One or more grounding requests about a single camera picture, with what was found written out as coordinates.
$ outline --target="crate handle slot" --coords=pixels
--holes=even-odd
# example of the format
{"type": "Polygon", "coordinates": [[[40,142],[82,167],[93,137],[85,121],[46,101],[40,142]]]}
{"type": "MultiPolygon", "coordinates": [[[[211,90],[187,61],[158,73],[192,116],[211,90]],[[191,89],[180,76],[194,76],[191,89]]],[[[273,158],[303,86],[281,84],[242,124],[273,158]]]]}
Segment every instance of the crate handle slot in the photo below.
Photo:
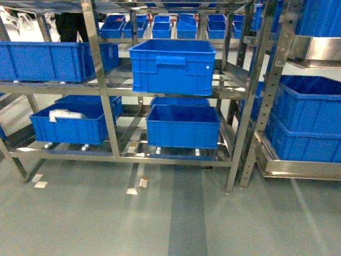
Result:
{"type": "Polygon", "coordinates": [[[162,65],[186,65],[185,57],[157,56],[156,64],[162,65]]]}

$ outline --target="white label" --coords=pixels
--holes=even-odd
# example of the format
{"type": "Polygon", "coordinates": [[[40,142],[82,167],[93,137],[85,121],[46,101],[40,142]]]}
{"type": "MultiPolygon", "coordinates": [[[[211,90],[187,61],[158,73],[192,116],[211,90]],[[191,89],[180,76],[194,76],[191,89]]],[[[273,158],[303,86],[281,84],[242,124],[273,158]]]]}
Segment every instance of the white label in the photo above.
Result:
{"type": "Polygon", "coordinates": [[[45,188],[47,183],[48,183],[47,181],[38,181],[34,187],[35,188],[45,188]]]}
{"type": "Polygon", "coordinates": [[[42,178],[42,174],[36,174],[33,179],[31,180],[31,182],[38,182],[41,178],[42,178]]]}

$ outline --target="stacked blue crate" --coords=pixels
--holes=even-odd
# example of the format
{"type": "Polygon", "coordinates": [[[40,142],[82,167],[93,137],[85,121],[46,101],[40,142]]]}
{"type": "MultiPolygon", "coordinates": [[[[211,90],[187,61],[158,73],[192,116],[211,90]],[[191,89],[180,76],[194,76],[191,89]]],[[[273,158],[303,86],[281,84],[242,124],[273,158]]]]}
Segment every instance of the stacked blue crate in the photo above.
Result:
{"type": "Polygon", "coordinates": [[[171,28],[171,16],[155,16],[152,28],[153,38],[170,38],[172,34],[171,28]]]}
{"type": "Polygon", "coordinates": [[[208,15],[207,32],[210,39],[224,39],[226,30],[226,17],[222,14],[208,15]]]}
{"type": "Polygon", "coordinates": [[[282,160],[341,163],[341,82],[282,76],[265,134],[282,160]]]}
{"type": "Polygon", "coordinates": [[[180,14],[177,22],[177,38],[194,39],[197,37],[197,21],[194,15],[180,14]]]}

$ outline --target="metal shelving rack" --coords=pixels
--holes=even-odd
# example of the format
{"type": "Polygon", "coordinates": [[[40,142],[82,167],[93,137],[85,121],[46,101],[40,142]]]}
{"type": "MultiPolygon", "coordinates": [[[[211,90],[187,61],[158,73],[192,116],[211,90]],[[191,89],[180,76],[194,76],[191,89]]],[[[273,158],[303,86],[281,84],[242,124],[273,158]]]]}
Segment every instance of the metal shelving rack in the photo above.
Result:
{"type": "MultiPolygon", "coordinates": [[[[72,3],[75,9],[69,9],[70,12],[83,12],[87,32],[89,35],[92,56],[94,60],[97,81],[74,84],[60,84],[60,83],[25,83],[25,82],[0,82],[0,91],[5,93],[20,93],[20,94],[78,94],[78,95],[100,95],[105,114],[105,120],[108,126],[109,140],[105,141],[100,147],[93,147],[89,151],[83,152],[80,148],[68,145],[52,145],[50,149],[39,147],[39,143],[34,142],[32,126],[25,127],[20,132],[21,136],[25,137],[20,142],[5,144],[0,141],[0,149],[6,157],[12,160],[17,170],[22,174],[25,181],[29,181],[38,170],[28,173],[23,167],[19,158],[31,157],[42,159],[69,159],[80,161],[103,161],[103,162],[129,162],[129,163],[154,163],[154,164],[183,164],[183,165],[199,165],[199,166],[222,166],[230,168],[230,172],[226,177],[226,192],[233,189],[236,180],[237,171],[240,165],[243,166],[243,174],[241,179],[241,186],[246,186],[251,175],[252,167],[256,161],[256,152],[258,152],[259,142],[262,140],[263,131],[269,116],[269,112],[273,103],[279,78],[281,76],[283,67],[287,61],[287,57],[292,45],[298,38],[294,34],[296,20],[287,17],[292,15],[284,15],[281,35],[278,41],[273,40],[270,30],[274,18],[275,7],[277,0],[268,0],[265,11],[263,23],[260,31],[256,37],[249,37],[251,19],[253,14],[254,0],[201,0],[191,3],[200,3],[200,7],[173,7],[166,8],[165,3],[185,3],[184,0],[174,1],[144,1],[144,0],[116,0],[111,1],[116,5],[115,12],[129,12],[132,22],[132,44],[137,44],[140,39],[136,33],[136,13],[171,13],[177,11],[197,11],[199,13],[199,39],[207,39],[207,13],[223,13],[227,14],[225,39],[222,41],[212,41],[215,44],[223,44],[223,58],[222,62],[216,61],[216,70],[213,79],[213,94],[207,98],[217,99],[216,108],[222,118],[220,128],[220,140],[218,150],[201,150],[201,156],[192,156],[191,153],[184,156],[174,156],[162,154],[155,157],[155,147],[149,147],[146,139],[146,129],[138,127],[140,120],[146,117],[149,112],[149,106],[143,104],[143,97],[186,97],[185,95],[164,95],[159,93],[136,93],[132,91],[132,76],[131,66],[129,61],[122,61],[122,65],[115,69],[114,78],[106,77],[100,55],[99,44],[107,42],[99,36],[98,23],[96,17],[96,3],[100,1],[94,0],[14,0],[3,1],[0,0],[0,5],[16,8],[23,11],[37,13],[37,21],[42,30],[44,39],[51,41],[51,37],[46,29],[46,22],[42,13],[53,12],[52,9],[36,9],[32,6],[33,2],[64,2],[72,3]],[[156,7],[146,7],[145,3],[155,3],[156,7]],[[215,7],[209,7],[210,3],[215,3],[215,7]],[[242,39],[239,42],[238,61],[237,65],[227,62],[229,54],[229,46],[231,41],[232,18],[236,11],[245,11],[246,18],[242,31],[242,39]],[[245,59],[247,45],[256,46],[256,51],[253,56],[253,69],[250,71],[244,70],[243,63],[245,59]],[[258,80],[261,74],[261,67],[264,61],[264,56],[272,44],[277,45],[275,53],[274,64],[267,73],[265,97],[261,109],[261,115],[257,124],[250,127],[250,113],[254,102],[255,92],[258,85],[258,80]],[[109,96],[122,95],[134,96],[138,99],[138,105],[124,105],[123,116],[133,117],[133,121],[127,127],[115,127],[112,119],[112,112],[109,102],[109,96]],[[222,99],[230,99],[231,105],[228,117],[225,118],[221,112],[222,99]],[[237,100],[245,100],[243,114],[237,109],[237,100]],[[232,129],[232,122],[234,115],[239,117],[239,128],[237,134],[232,129]],[[247,155],[247,159],[243,159],[242,155],[247,155]]],[[[285,0],[285,8],[283,14],[294,14],[295,16],[302,7],[303,0],[285,0]]],[[[0,39],[2,41],[9,40],[9,37],[4,29],[2,22],[0,22],[0,39]]],[[[126,39],[115,40],[116,42],[127,43],[126,39]]],[[[336,165],[335,170],[341,173],[340,165],[336,165]]]]}

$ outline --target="black trousers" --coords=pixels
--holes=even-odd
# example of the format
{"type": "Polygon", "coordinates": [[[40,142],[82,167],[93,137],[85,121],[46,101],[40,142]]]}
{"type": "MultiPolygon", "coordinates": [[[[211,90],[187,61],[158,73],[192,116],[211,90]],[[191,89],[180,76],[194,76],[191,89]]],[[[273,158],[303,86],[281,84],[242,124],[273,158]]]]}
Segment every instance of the black trousers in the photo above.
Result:
{"type": "Polygon", "coordinates": [[[77,32],[79,32],[83,42],[89,42],[82,13],[62,13],[61,15],[56,15],[55,24],[61,42],[76,42],[77,32]]]}

